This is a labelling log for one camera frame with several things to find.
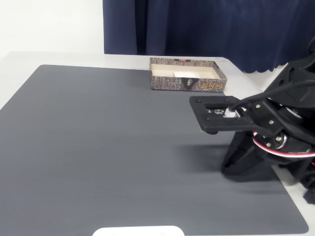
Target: white table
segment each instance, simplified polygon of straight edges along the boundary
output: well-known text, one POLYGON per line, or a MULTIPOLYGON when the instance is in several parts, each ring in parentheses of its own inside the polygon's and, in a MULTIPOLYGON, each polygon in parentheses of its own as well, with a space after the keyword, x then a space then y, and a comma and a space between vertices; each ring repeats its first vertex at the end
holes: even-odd
MULTIPOLYGON (((40 65, 52 64, 149 70, 149 58, 149 56, 12 52, 0 60, 0 109, 40 65)), ((262 92, 256 84, 249 80, 227 59, 197 57, 176 58, 214 60, 227 77, 227 84, 224 91, 225 95, 242 99, 262 92)), ((315 235, 315 206, 307 204, 303 199, 306 189, 300 183, 296 183, 287 170, 279 169, 278 167, 274 167, 274 170, 309 226, 309 231, 304 235, 315 235)))

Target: navy blue curtain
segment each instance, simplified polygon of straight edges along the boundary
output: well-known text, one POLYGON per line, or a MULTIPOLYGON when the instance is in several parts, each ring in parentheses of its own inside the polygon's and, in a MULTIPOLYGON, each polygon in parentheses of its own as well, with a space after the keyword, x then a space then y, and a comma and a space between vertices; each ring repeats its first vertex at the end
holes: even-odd
POLYGON ((315 0, 103 0, 106 54, 224 57, 248 73, 307 56, 315 0))

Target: red and white wire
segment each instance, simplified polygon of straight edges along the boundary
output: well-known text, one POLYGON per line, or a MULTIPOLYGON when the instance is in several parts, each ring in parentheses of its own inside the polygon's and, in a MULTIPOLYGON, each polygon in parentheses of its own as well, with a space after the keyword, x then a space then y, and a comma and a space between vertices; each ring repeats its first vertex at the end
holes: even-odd
POLYGON ((310 153, 285 153, 285 152, 279 152, 279 151, 274 151, 271 149, 266 148, 262 144, 256 141, 255 137, 252 137, 252 140, 254 144, 256 144, 258 147, 263 149, 264 151, 274 154, 276 156, 282 156, 282 157, 288 157, 288 158, 305 158, 305 157, 315 157, 315 152, 310 152, 310 153))

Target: gray table mat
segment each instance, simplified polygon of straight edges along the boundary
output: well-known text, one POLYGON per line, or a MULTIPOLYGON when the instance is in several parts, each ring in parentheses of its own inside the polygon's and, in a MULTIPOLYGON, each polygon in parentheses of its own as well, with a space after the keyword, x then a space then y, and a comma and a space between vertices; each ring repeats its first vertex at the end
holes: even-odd
POLYGON ((205 94, 219 95, 151 90, 149 71, 40 66, 0 111, 0 234, 305 233, 270 167, 221 175, 233 133, 200 131, 189 97, 205 94))

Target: cardboard box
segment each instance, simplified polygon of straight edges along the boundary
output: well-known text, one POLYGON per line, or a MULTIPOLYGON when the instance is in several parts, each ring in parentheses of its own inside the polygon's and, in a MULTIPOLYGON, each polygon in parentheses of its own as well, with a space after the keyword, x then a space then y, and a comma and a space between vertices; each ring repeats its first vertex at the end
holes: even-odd
POLYGON ((151 89, 223 92, 227 78, 214 61, 150 58, 151 89))

